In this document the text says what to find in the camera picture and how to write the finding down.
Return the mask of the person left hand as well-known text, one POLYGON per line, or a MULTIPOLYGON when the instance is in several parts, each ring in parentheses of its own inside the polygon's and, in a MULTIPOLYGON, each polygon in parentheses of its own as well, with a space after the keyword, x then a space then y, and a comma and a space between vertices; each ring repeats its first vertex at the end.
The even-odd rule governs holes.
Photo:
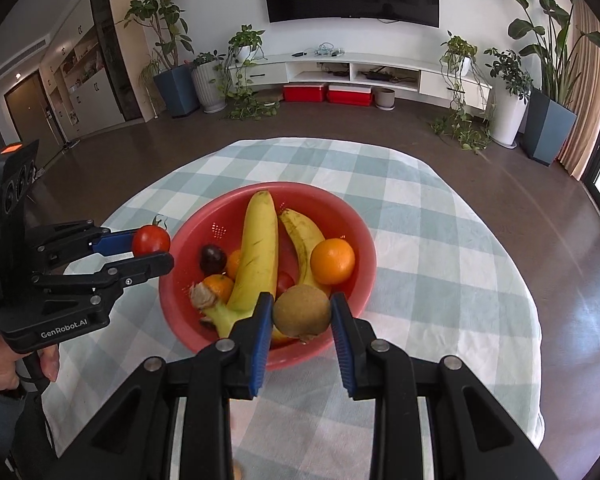
MULTIPOLYGON (((41 368, 50 382, 56 382, 59 373, 59 347, 51 346, 40 351, 41 368)), ((22 355, 13 352, 0 336, 0 391, 18 388, 20 379, 16 373, 16 362, 22 355)))

